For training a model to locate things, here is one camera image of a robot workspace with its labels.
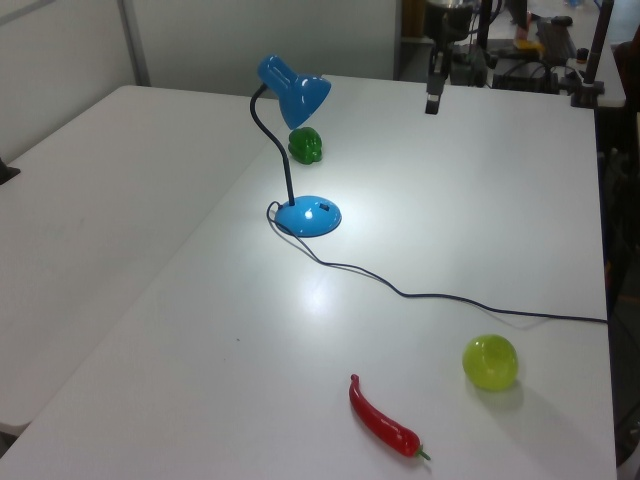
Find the lamp shade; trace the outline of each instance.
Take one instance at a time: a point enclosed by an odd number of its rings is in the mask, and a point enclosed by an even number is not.
[[[331,90],[328,80],[298,75],[277,55],[268,55],[260,62],[258,76],[278,96],[282,117],[291,130],[313,115]]]

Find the black power cord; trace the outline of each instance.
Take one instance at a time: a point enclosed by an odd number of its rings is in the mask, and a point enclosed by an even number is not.
[[[469,31],[469,34],[472,35],[475,33],[479,35],[481,33],[484,33],[486,30],[489,30],[489,27],[491,26],[491,24],[494,22],[496,18],[498,18],[498,15],[500,15],[503,11],[504,10],[502,9],[502,0],[498,0],[496,11],[491,14],[491,17],[489,17],[489,23],[487,23],[484,27],[478,27],[475,30],[472,27],[472,29]]]
[[[506,310],[506,309],[502,309],[502,308],[494,308],[494,307],[490,307],[488,305],[485,305],[483,303],[476,302],[475,300],[471,300],[469,298],[459,297],[457,295],[449,295],[449,294],[446,294],[446,293],[405,293],[405,292],[401,291],[400,289],[398,289],[395,285],[393,285],[391,282],[389,282],[385,278],[383,278],[380,275],[377,275],[377,274],[367,270],[366,268],[362,268],[362,267],[359,267],[357,265],[352,265],[352,264],[349,264],[349,263],[325,262],[324,260],[321,260],[320,258],[318,258],[318,256],[313,252],[313,250],[311,250],[311,248],[304,242],[304,240],[302,240],[300,237],[298,237],[295,233],[293,233],[287,227],[285,227],[281,223],[279,223],[276,220],[274,220],[273,218],[271,218],[269,213],[271,212],[271,209],[273,208],[274,205],[278,205],[278,208],[282,207],[282,205],[279,202],[276,202],[276,201],[273,201],[273,202],[271,202],[269,204],[269,206],[267,207],[267,212],[266,212],[267,221],[269,222],[269,224],[271,224],[272,226],[275,225],[281,231],[283,231],[283,232],[291,235],[292,237],[294,237],[300,243],[300,245],[302,245],[302,247],[306,250],[307,254],[311,257],[311,259],[313,259],[313,261],[315,261],[316,263],[318,263],[318,264],[320,264],[320,265],[322,265],[324,267],[338,268],[338,269],[341,269],[341,270],[348,270],[350,272],[364,274],[365,276],[373,278],[374,280],[378,280],[380,283],[382,283],[383,285],[386,285],[387,287],[389,287],[391,290],[393,290],[395,293],[397,293],[401,297],[404,297],[404,298],[439,298],[439,299],[444,299],[444,300],[453,300],[453,301],[456,301],[456,302],[462,302],[462,303],[466,303],[466,304],[469,304],[469,305],[473,305],[473,306],[481,308],[482,310],[485,310],[487,312],[500,313],[500,314],[505,314],[505,315],[517,315],[517,316],[521,316],[521,317],[540,317],[540,318],[548,318],[548,319],[556,319],[556,320],[574,320],[574,321],[579,321],[579,322],[602,323],[602,324],[605,324],[605,325],[608,323],[607,320],[603,320],[601,318],[577,317],[577,316],[572,316],[572,315],[553,315],[553,314],[549,314],[549,313],[521,312],[519,310]]]
[[[478,14],[474,13],[473,18],[471,20],[471,34],[469,36],[469,50],[467,51],[467,55],[471,55],[471,47],[473,46],[473,33],[474,33],[473,27],[475,26],[477,19],[478,19]]]
[[[511,79],[511,77],[513,76],[513,74],[519,70],[520,68],[524,67],[525,65],[531,64],[531,63],[538,63],[540,64],[539,67],[537,67],[536,69],[534,69],[534,71],[531,73],[531,75],[529,76],[529,80],[533,79],[533,76],[542,68],[544,68],[545,73],[544,73],[544,78],[546,79],[547,83],[549,82],[549,78],[551,76],[551,65],[549,65],[547,62],[544,62],[542,60],[523,60],[522,62],[517,63],[516,65],[514,65],[513,67],[509,68],[506,72],[504,72],[503,74],[500,75],[500,78],[496,81],[495,83],[495,88],[504,88],[508,85],[508,80]]]

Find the lamp neck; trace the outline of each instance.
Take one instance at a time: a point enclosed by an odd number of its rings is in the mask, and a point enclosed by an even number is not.
[[[291,169],[289,168],[289,156],[287,155],[287,151],[282,146],[282,143],[280,143],[280,141],[276,138],[276,136],[273,133],[271,133],[269,129],[267,129],[267,127],[264,126],[264,123],[260,121],[260,119],[258,118],[258,114],[256,113],[256,101],[258,100],[260,95],[262,95],[267,90],[267,88],[268,88],[267,85],[263,83],[262,85],[260,85],[260,88],[256,90],[256,93],[254,93],[253,97],[251,97],[251,103],[249,104],[249,111],[251,112],[251,118],[253,118],[253,121],[256,122],[256,125],[258,125],[260,130],[262,130],[262,132],[267,137],[269,137],[269,140],[271,140],[276,145],[276,147],[278,147],[278,150],[280,150],[280,154],[282,155],[282,164],[284,166],[284,178],[287,182],[287,195],[289,196],[289,205],[293,206],[295,205],[295,200],[293,198],[293,185],[291,184]]]

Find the pepper stem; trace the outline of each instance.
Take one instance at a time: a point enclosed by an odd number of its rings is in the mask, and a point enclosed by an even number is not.
[[[427,455],[424,450],[422,450],[422,445],[420,445],[420,448],[418,449],[418,451],[416,452],[415,456],[417,457],[418,455],[420,455],[423,458],[426,458],[427,460],[431,460],[431,457],[429,455]]]

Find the red chili pepper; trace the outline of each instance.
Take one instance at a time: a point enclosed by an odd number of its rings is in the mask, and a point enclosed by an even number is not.
[[[362,392],[360,392],[360,377],[357,375],[351,375],[349,399],[360,419],[384,443],[405,457],[417,457],[420,455],[427,460],[431,460],[431,457],[422,451],[418,435],[376,410],[364,398]]]

